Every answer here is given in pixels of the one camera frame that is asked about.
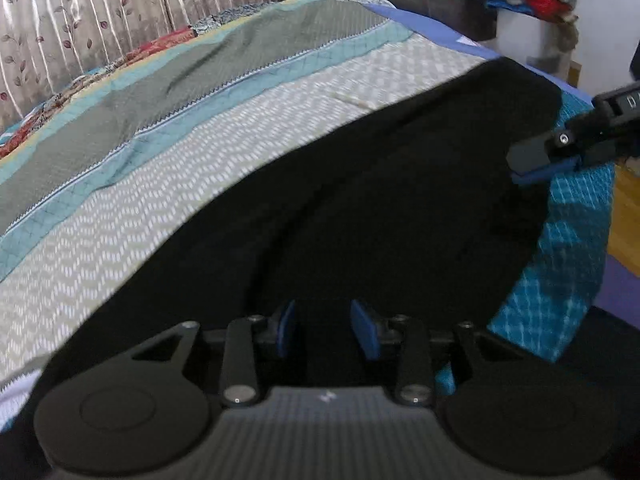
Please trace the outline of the black pants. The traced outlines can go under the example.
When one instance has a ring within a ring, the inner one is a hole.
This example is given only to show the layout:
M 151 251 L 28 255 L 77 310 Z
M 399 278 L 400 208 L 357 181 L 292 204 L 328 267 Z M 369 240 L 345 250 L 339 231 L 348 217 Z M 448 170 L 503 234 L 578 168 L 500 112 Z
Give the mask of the black pants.
M 440 327 L 490 322 L 548 214 L 548 185 L 516 185 L 506 153 L 561 107 L 555 84 L 497 58 L 253 171 L 78 328 L 36 393 L 181 322 L 223 328 L 288 304 L 317 359 L 345 355 L 352 300 Z

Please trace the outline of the patterned teal grey bedsheet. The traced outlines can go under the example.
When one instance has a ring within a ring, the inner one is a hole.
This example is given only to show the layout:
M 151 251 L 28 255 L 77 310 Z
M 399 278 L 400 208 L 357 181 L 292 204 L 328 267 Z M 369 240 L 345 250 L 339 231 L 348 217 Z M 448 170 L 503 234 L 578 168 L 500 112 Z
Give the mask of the patterned teal grey bedsheet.
M 2 429 L 32 420 L 55 353 L 209 202 L 279 157 L 497 58 L 425 16 L 309 0 L 99 84 L 3 182 Z M 559 359 L 602 283 L 613 180 L 603 165 L 538 182 L 549 198 L 536 252 L 482 325 Z

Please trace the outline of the floral beige curtain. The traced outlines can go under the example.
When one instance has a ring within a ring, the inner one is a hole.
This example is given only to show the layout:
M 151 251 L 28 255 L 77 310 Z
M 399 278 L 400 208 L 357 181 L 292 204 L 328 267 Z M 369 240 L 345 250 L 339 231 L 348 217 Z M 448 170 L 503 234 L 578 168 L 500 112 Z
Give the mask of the floral beige curtain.
M 200 18 L 271 0 L 1 0 L 1 128 L 74 79 Z

